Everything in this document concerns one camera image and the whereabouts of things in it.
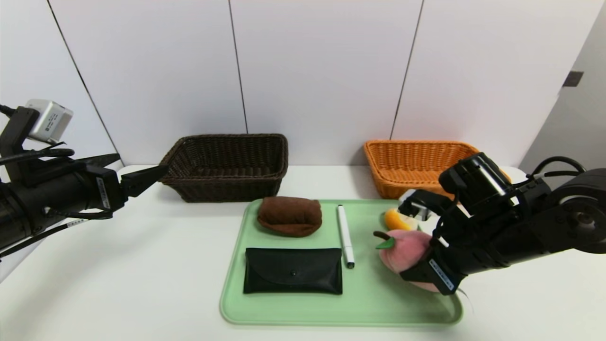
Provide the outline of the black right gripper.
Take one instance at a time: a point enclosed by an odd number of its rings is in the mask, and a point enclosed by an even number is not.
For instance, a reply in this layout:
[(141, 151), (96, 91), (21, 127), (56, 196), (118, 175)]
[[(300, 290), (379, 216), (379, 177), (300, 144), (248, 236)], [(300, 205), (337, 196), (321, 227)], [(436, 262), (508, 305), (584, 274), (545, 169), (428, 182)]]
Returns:
[(423, 260), (400, 277), (409, 282), (433, 284), (439, 293), (452, 295), (468, 276), (511, 266), (511, 241), (479, 233), (445, 235), (446, 242), (429, 237)]

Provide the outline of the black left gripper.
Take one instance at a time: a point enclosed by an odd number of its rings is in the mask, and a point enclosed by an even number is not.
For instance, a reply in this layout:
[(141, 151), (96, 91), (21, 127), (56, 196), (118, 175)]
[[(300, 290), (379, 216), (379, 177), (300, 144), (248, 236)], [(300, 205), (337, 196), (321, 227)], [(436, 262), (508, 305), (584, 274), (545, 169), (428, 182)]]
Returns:
[(158, 165), (121, 175), (107, 168), (118, 153), (76, 161), (35, 161), (22, 185), (22, 226), (49, 227), (65, 218), (106, 219), (124, 198), (138, 197), (168, 172)]

